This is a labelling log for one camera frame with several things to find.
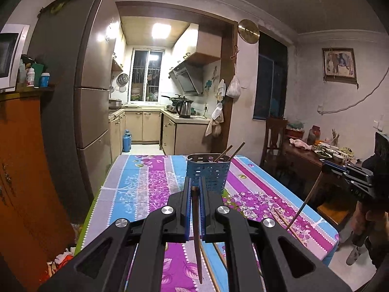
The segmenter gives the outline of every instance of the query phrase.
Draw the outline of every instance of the tiled floor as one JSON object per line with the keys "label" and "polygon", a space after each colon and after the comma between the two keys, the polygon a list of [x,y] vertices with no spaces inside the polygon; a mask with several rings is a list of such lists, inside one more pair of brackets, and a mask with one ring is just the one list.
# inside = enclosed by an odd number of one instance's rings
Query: tiled floor
{"label": "tiled floor", "polygon": [[[350,232],[349,225],[346,225],[345,229],[341,232],[341,237],[345,234],[344,238],[347,238]],[[357,261],[353,265],[347,265],[346,259],[353,250],[353,247],[350,239],[341,244],[339,250],[335,252],[329,268],[355,291],[372,278],[376,269],[371,263],[369,253],[364,246],[364,253],[359,256]]]}
{"label": "tiled floor", "polygon": [[159,144],[132,144],[130,152],[122,153],[122,155],[164,155],[164,153],[163,150],[159,149]]}
{"label": "tiled floor", "polygon": [[[158,144],[153,145],[131,145],[129,153],[122,153],[124,155],[164,155],[163,151],[159,149]],[[349,235],[349,226],[346,225],[343,233],[345,238]],[[339,250],[335,252],[329,268],[335,272],[343,281],[345,281],[354,291],[361,285],[366,283],[375,273],[375,267],[371,264],[369,254],[367,251],[359,256],[358,260],[353,265],[347,265],[346,259],[353,249],[352,243],[347,240],[340,246]]]}

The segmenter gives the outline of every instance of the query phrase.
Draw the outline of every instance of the wooden chair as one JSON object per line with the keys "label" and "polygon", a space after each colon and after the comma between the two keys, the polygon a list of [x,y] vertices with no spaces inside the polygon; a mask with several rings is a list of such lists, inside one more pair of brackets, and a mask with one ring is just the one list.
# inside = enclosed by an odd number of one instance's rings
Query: wooden chair
{"label": "wooden chair", "polygon": [[318,207],[318,213],[340,232],[354,213],[355,205],[354,197],[334,187],[329,199]]}
{"label": "wooden chair", "polygon": [[[277,159],[281,155],[283,144],[283,134],[286,129],[287,120],[277,118],[266,118],[265,140],[263,142],[262,158],[259,166],[275,175],[277,169]],[[270,155],[269,151],[277,150],[277,155]]]}

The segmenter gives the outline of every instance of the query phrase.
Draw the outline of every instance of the elephant painting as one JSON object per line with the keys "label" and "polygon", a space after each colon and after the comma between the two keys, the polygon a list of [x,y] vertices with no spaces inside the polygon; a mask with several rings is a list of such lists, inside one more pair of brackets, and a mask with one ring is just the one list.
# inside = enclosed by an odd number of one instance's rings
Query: elephant painting
{"label": "elephant painting", "polygon": [[356,81],[355,59],[352,48],[323,48],[324,78]]}

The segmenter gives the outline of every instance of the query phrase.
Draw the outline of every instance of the picture frame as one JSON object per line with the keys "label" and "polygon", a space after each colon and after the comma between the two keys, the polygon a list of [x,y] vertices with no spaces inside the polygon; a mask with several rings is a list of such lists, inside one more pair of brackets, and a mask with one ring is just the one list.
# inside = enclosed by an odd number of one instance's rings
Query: picture frame
{"label": "picture frame", "polygon": [[323,79],[357,84],[353,48],[322,48]]}

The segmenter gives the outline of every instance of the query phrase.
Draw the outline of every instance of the glass jar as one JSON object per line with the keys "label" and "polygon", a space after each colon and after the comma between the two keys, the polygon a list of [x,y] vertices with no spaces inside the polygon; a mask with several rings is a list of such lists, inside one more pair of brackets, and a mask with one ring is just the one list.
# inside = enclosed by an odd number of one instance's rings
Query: glass jar
{"label": "glass jar", "polygon": [[313,145],[316,140],[320,139],[320,127],[313,125],[309,130],[307,144]]}

